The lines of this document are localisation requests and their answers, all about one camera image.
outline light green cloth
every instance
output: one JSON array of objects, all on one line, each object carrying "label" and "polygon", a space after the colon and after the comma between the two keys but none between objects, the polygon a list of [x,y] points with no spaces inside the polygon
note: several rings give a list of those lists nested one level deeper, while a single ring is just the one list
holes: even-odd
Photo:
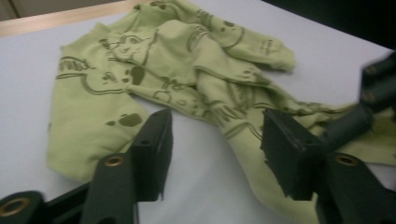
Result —
[{"label": "light green cloth", "polygon": [[[131,97],[135,94],[217,125],[261,202],[300,223],[318,222],[315,202],[285,198],[264,163],[262,111],[285,111],[320,133],[350,106],[298,102],[266,78],[255,63],[285,71],[295,66],[292,51],[281,41],[185,0],[167,0],[137,5],[112,25],[97,24],[62,50],[53,91],[49,168],[86,182],[101,157],[125,151],[148,117]],[[377,145],[359,150],[359,143],[344,151],[396,164],[395,127],[388,126],[377,133],[386,133],[389,146],[381,153]],[[361,143],[377,144],[364,139]]]}]

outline metal ring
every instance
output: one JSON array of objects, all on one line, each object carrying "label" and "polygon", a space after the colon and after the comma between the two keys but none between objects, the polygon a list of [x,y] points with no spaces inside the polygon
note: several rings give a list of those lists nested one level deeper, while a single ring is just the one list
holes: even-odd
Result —
[{"label": "metal ring", "polygon": [[368,66],[364,70],[368,74],[375,74],[376,73],[376,68],[374,66]]},{"label": "metal ring", "polygon": [[365,91],[364,93],[362,93],[361,98],[369,103],[374,103],[376,101],[375,96],[370,91]]},{"label": "metal ring", "polygon": [[356,165],[359,164],[358,160],[356,160],[356,159],[353,158],[353,157],[347,156],[347,155],[337,155],[337,156],[335,157],[335,159],[336,159],[339,163],[344,164],[344,165],[347,165],[347,166],[356,166]]},{"label": "metal ring", "polygon": [[9,217],[19,213],[30,202],[29,198],[17,198],[11,200],[0,207],[0,217]]},{"label": "metal ring", "polygon": [[124,161],[123,157],[115,156],[115,157],[110,157],[105,161],[105,166],[118,166],[122,164]]}]

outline black plastic part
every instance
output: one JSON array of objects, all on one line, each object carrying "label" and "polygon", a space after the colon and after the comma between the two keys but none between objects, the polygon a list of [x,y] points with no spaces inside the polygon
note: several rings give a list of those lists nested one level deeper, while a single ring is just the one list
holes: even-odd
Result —
[{"label": "black plastic part", "polygon": [[79,222],[90,184],[84,184],[46,203],[51,224],[76,224]]},{"label": "black plastic part", "polygon": [[102,158],[91,183],[48,203],[36,191],[2,199],[0,224],[137,224],[137,202],[156,201],[163,193],[172,147],[166,109],[148,118],[127,153]]},{"label": "black plastic part", "polygon": [[152,114],[130,148],[139,202],[157,201],[163,193],[172,147],[171,111],[166,109]]},{"label": "black plastic part", "polygon": [[163,192],[172,146],[170,110],[152,114],[127,153],[99,161],[80,223],[137,224],[137,203]]},{"label": "black plastic part", "polygon": [[44,215],[44,209],[44,200],[39,192],[11,194],[0,201],[0,223],[45,224],[48,219]]},{"label": "black plastic part", "polygon": [[[342,223],[396,223],[396,200],[358,158],[343,153],[330,153],[322,177],[331,196],[319,194],[322,201],[318,202],[325,204],[327,202],[323,199],[332,199],[342,216]],[[319,217],[321,223],[332,223],[323,220],[324,218],[326,217]]]},{"label": "black plastic part", "polygon": [[80,223],[138,223],[131,168],[126,153],[114,153],[99,161]]},{"label": "black plastic part", "polygon": [[387,58],[379,60],[363,68],[362,86],[371,86],[381,77],[396,72],[396,52],[392,52]]},{"label": "black plastic part", "polygon": [[262,150],[285,195],[294,200],[312,198],[321,148],[321,142],[292,117],[265,110]]},{"label": "black plastic part", "polygon": [[361,103],[369,106],[374,112],[380,112],[396,105],[396,74],[386,77],[376,85],[362,90]]},{"label": "black plastic part", "polygon": [[334,204],[334,201],[324,201],[321,197],[317,199],[316,210],[320,224],[342,224],[343,218]]},{"label": "black plastic part", "polygon": [[361,77],[361,104],[375,113],[396,106],[396,52],[365,67]]},{"label": "black plastic part", "polygon": [[326,151],[335,151],[354,138],[366,133],[373,125],[373,112],[365,105],[355,109],[332,122],[320,137]]}]

